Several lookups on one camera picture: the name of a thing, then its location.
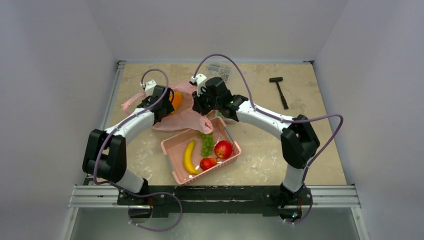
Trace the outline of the orange yellow fake mango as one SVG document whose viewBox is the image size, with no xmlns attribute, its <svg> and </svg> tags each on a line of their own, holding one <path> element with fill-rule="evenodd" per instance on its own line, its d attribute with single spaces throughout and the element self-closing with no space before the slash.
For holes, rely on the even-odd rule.
<svg viewBox="0 0 424 240">
<path fill-rule="evenodd" d="M 173 107 L 173 111 L 171 112 L 171 114 L 174 114 L 182 104 L 183 94 L 179 91 L 172 91 L 169 96 L 169 100 L 171 101 Z"/>
</svg>

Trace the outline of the pink plastic bag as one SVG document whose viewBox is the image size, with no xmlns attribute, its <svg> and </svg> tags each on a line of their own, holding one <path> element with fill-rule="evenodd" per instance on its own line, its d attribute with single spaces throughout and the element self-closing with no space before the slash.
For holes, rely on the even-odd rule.
<svg viewBox="0 0 424 240">
<path fill-rule="evenodd" d="M 158 131 L 193 129 L 204 134 L 212 133 L 214 127 L 211 120 L 207 116 L 192 110 L 194 104 L 192 93 L 196 88 L 187 81 L 170 84 L 169 86 L 174 92 L 182 93 L 182 103 L 174 114 L 164 117 L 161 122 L 156 123 L 152 128 Z"/>
</svg>

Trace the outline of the green fake grapes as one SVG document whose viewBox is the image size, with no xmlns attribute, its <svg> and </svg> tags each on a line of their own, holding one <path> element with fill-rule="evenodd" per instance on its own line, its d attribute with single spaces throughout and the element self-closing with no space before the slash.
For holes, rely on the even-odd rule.
<svg viewBox="0 0 424 240">
<path fill-rule="evenodd" d="M 198 134 L 198 137 L 202 140 L 202 147 L 201 147 L 201 156 L 203 158 L 207 158 L 214 149 L 214 139 L 213 139 L 213 133 L 204 134 L 200 132 Z"/>
</svg>

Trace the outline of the red fake apple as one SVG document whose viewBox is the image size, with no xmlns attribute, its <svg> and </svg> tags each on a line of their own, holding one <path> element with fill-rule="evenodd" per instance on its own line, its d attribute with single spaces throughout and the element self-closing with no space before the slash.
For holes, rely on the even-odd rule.
<svg viewBox="0 0 424 240">
<path fill-rule="evenodd" d="M 226 140 L 219 141 L 214 146 L 214 153 L 216 157 L 219 159 L 223 159 L 223 160 L 228 159 L 231 156 L 232 152 L 233 152 L 233 145 Z"/>
</svg>

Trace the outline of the yellow fake banana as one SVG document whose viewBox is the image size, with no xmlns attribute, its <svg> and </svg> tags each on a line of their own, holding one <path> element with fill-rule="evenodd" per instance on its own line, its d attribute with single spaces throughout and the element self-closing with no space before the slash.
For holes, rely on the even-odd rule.
<svg viewBox="0 0 424 240">
<path fill-rule="evenodd" d="M 200 172 L 196 170 L 192 163 L 192 153 L 195 147 L 196 141 L 192 140 L 186 146 L 186 149 L 183 154 L 183 167 L 191 175 L 198 175 Z"/>
</svg>

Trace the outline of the red orange fake pear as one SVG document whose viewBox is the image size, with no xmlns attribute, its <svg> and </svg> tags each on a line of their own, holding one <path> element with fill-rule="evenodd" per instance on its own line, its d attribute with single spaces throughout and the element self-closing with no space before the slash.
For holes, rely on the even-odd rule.
<svg viewBox="0 0 424 240">
<path fill-rule="evenodd" d="M 206 171 L 206 170 L 216 166 L 217 163 L 218 163 L 218 161 L 215 157 L 203 158 L 199 163 L 199 167 L 201 168 L 201 170 Z"/>
</svg>

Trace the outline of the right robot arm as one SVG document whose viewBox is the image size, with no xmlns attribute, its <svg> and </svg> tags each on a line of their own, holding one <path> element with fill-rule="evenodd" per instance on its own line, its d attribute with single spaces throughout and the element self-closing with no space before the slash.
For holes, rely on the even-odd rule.
<svg viewBox="0 0 424 240">
<path fill-rule="evenodd" d="M 220 77 L 207 78 L 198 74 L 191 77 L 189 82 L 196 88 L 192 93 L 192 109 L 195 112 L 207 115 L 211 111 L 217 111 L 225 118 L 250 124 L 280 140 L 287 169 L 277 197 L 281 200 L 282 207 L 298 200 L 301 190 L 305 189 L 307 163 L 316 155 L 320 146 L 308 118 L 304 115 L 278 115 L 251 104 L 247 97 L 232 94 Z"/>
</svg>

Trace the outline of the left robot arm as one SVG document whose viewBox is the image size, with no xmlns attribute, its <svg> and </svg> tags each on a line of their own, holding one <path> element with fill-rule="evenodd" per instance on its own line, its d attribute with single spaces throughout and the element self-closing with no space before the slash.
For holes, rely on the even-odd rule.
<svg viewBox="0 0 424 240">
<path fill-rule="evenodd" d="M 146 203 L 151 193 L 148 181 L 128 169 L 127 145 L 174 111 L 175 93 L 171 88 L 155 85 L 146 95 L 136 109 L 116 125 L 90 132 L 82 162 L 83 172 L 92 175 L 96 184 L 98 178 L 104 179 L 129 192 L 130 199 L 138 205 Z"/>
</svg>

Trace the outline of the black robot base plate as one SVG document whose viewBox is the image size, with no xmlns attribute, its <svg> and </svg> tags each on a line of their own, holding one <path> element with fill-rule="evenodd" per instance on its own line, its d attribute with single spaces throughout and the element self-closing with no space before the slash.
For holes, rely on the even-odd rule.
<svg viewBox="0 0 424 240">
<path fill-rule="evenodd" d="M 309 188 L 301 190 L 298 199 L 281 206 L 279 185 L 151 185 L 152 196 L 138 197 L 120 190 L 119 206 L 146 207 L 154 218 L 170 213 L 193 214 L 261 214 L 264 217 L 281 217 L 283 220 L 301 219 L 313 205 Z"/>
</svg>

